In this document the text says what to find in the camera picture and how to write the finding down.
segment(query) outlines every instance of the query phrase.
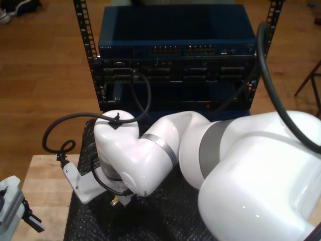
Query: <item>white bracket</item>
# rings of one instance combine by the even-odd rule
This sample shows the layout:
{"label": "white bracket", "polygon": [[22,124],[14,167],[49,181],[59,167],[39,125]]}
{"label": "white bracket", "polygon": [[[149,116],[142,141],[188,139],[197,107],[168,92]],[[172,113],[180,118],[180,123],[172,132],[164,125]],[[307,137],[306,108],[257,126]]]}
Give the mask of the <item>white bracket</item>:
{"label": "white bracket", "polygon": [[[84,204],[90,202],[93,198],[106,191],[106,189],[100,186],[100,184],[95,180],[92,172],[81,176],[76,166],[71,162],[66,164],[63,170],[72,189],[76,193],[79,200]],[[96,168],[95,172],[98,178],[111,189],[117,192],[123,192],[127,189],[127,186],[122,181],[109,180],[103,174],[101,167]],[[130,202],[132,195],[117,196],[117,198],[123,205],[127,205]]]}

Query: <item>black cable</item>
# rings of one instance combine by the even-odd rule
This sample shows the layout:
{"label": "black cable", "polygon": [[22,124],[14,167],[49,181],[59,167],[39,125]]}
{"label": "black cable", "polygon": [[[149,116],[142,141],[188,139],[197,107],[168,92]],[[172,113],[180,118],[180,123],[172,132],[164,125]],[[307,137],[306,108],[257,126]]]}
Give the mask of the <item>black cable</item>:
{"label": "black cable", "polygon": [[[131,90],[131,94],[132,94],[132,97],[134,99],[134,102],[135,104],[138,106],[138,108],[144,112],[144,108],[141,106],[140,102],[139,102],[139,99],[137,98],[137,95],[136,95],[136,92],[135,92],[135,89],[134,89],[134,85],[133,85],[133,82],[131,81],[130,82],[130,90]],[[149,114],[147,113],[146,116],[153,121],[153,118],[149,116]]]}
{"label": "black cable", "polygon": [[[128,124],[128,123],[133,123],[133,122],[137,122],[139,120],[141,120],[142,118],[144,118],[149,109],[150,109],[150,104],[151,104],[151,89],[150,89],[150,84],[149,84],[149,81],[148,79],[146,78],[146,76],[144,76],[143,74],[141,73],[135,73],[137,75],[139,75],[140,77],[142,77],[146,83],[146,87],[147,87],[147,105],[146,105],[146,108],[145,110],[143,110],[142,114],[138,117],[135,117],[135,118],[132,118],[132,119],[116,119],[116,118],[112,118],[112,117],[108,117],[108,116],[105,116],[105,115],[102,115],[102,114],[96,114],[96,113],[74,113],[74,114],[69,114],[69,115],[66,115],[66,116],[63,116],[57,120],[55,120],[45,131],[44,133],[44,136],[42,138],[42,147],[45,151],[47,152],[50,152],[50,153],[54,153],[54,154],[65,154],[69,151],[71,151],[72,149],[75,148],[76,146],[76,142],[74,140],[67,140],[65,141],[61,148],[59,150],[54,150],[54,149],[51,149],[47,146],[47,139],[48,139],[48,136],[50,134],[50,132],[53,130],[53,128],[55,128],[57,125],[59,125],[61,122],[64,122],[68,119],[72,119],[72,118],[76,118],[76,117],[94,117],[94,118],[101,118],[101,119],[104,119],[106,121],[110,121],[110,122],[115,122],[117,123],[118,125],[121,125],[121,124]],[[99,178],[98,176],[96,175],[96,172],[95,172],[95,168],[94,168],[94,164],[93,164],[93,160],[90,162],[90,168],[91,168],[91,171],[93,173],[93,176],[95,178],[95,180],[103,187],[105,188],[106,190],[110,191],[110,192],[113,192],[115,195],[118,195],[118,196],[124,196],[124,195],[129,195],[132,193],[132,191],[130,191],[129,189],[125,190],[124,192],[117,192],[111,188],[109,188],[108,186],[106,186]]]}
{"label": "black cable", "polygon": [[237,91],[227,101],[225,101],[218,108],[216,108],[213,111],[213,113],[216,113],[225,109],[230,103],[232,103],[235,100],[235,98],[239,96],[239,94],[248,86],[248,83],[253,80],[253,75],[256,73],[257,67],[258,67],[258,64],[255,63],[251,72],[249,73],[247,78],[244,80],[244,82],[241,84],[241,86],[237,89]]}
{"label": "black cable", "polygon": [[306,135],[303,134],[303,132],[295,125],[295,123],[289,117],[272,84],[271,76],[265,61],[264,51],[264,37],[267,29],[268,24],[266,22],[263,22],[260,24],[257,30],[257,56],[267,93],[269,94],[277,113],[279,114],[285,125],[289,128],[289,130],[295,135],[295,137],[309,150],[321,154],[321,146],[317,145],[308,137],[306,137]]}
{"label": "black cable", "polygon": [[105,183],[103,183],[103,182],[99,179],[99,177],[97,176],[97,174],[96,174],[95,167],[94,167],[94,159],[91,159],[91,160],[90,160],[90,170],[91,170],[92,175],[94,176],[95,180],[100,184],[100,186],[102,186],[102,187],[105,188],[106,190],[114,193],[114,194],[117,195],[117,196],[126,196],[126,195],[132,194],[132,191],[131,191],[130,189],[127,189],[127,190],[125,190],[125,191],[123,191],[123,192],[117,192],[117,191],[111,189],[110,187],[108,187]]}
{"label": "black cable", "polygon": [[48,135],[50,134],[50,132],[53,130],[53,128],[55,128],[57,125],[59,125],[61,122],[64,122],[68,119],[72,119],[72,118],[76,118],[76,117],[94,117],[94,118],[100,118],[100,119],[104,119],[106,121],[110,121],[110,122],[117,122],[119,125],[121,124],[128,124],[128,123],[133,123],[133,122],[137,122],[139,120],[141,120],[142,118],[144,118],[146,116],[146,114],[148,113],[149,109],[150,109],[150,104],[151,104],[151,89],[150,89],[150,84],[148,79],[143,75],[138,73],[138,75],[140,77],[142,77],[146,83],[147,86],[147,106],[144,110],[144,112],[135,118],[132,119],[119,119],[119,120],[115,120],[115,118],[112,117],[108,117],[102,114],[96,114],[96,113],[88,113],[88,112],[83,112],[83,113],[74,113],[74,114],[69,114],[66,116],[63,116],[57,120],[55,120],[45,131],[44,136],[42,138],[42,147],[44,148],[45,151],[50,152],[50,153],[55,153],[55,154],[60,154],[60,153],[67,153],[69,151],[71,151],[72,149],[75,148],[76,146],[76,142],[74,140],[67,140],[63,143],[63,145],[61,146],[61,148],[59,150],[53,150],[50,149],[47,146],[47,139],[48,139]]}

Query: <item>black rack rail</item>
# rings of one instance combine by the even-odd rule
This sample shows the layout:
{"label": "black rack rail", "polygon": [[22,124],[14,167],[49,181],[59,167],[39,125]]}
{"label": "black rack rail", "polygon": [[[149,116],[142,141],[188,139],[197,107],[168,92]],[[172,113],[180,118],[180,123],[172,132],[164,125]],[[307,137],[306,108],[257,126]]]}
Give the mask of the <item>black rack rail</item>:
{"label": "black rack rail", "polygon": [[[135,90],[142,90],[143,88],[137,87],[142,86],[143,82],[138,76],[131,76],[130,70],[133,69],[144,73],[150,80],[152,88],[157,90],[153,92],[152,110],[182,111],[216,109],[229,96],[220,96],[215,89],[225,87],[226,92],[230,90],[230,93],[233,93],[254,66],[256,56],[241,55],[213,56],[202,60],[193,57],[176,60],[174,56],[169,59],[152,60],[102,60],[97,55],[86,0],[74,0],[74,6],[97,100],[103,112],[115,108],[126,111],[137,110],[130,98],[130,85],[133,84]],[[283,1],[271,1],[266,19],[270,28],[266,53],[270,48],[282,6]],[[249,82],[248,88],[229,105],[228,109],[250,109],[259,78],[257,72]],[[194,99],[184,98],[184,91],[188,92],[189,88],[196,93]],[[169,89],[175,92],[177,99],[166,100],[165,97],[171,94]],[[145,92],[138,92],[137,96],[144,105]]]}

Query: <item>shoe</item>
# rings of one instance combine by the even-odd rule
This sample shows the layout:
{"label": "shoe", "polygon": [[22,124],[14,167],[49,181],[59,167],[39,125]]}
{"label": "shoe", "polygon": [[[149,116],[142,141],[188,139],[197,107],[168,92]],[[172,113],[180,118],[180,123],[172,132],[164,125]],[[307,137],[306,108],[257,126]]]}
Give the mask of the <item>shoe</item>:
{"label": "shoe", "polygon": [[4,9],[10,16],[16,15],[16,6],[13,0],[2,0],[1,8]]}
{"label": "shoe", "polygon": [[42,4],[39,0],[16,0],[16,14],[21,16],[25,13],[32,13],[37,10],[37,7],[42,7]]}
{"label": "shoe", "polygon": [[0,9],[0,24],[7,24],[10,22],[11,17],[6,13],[5,10]]}
{"label": "shoe", "polygon": [[34,12],[38,6],[42,6],[39,0],[2,0],[1,8],[10,16],[18,17],[25,13]]}

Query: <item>wooden table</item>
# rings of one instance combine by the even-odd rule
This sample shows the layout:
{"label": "wooden table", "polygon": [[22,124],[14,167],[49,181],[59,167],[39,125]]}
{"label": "wooden table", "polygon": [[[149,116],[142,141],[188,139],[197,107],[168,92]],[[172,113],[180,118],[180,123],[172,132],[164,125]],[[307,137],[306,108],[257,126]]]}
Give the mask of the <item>wooden table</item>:
{"label": "wooden table", "polygon": [[[77,166],[79,155],[68,155],[68,160]],[[32,157],[22,191],[34,214],[46,226],[46,230],[37,233],[21,221],[12,240],[62,241],[72,188],[55,155]],[[321,200],[309,221],[314,225],[318,225],[321,221]]]}

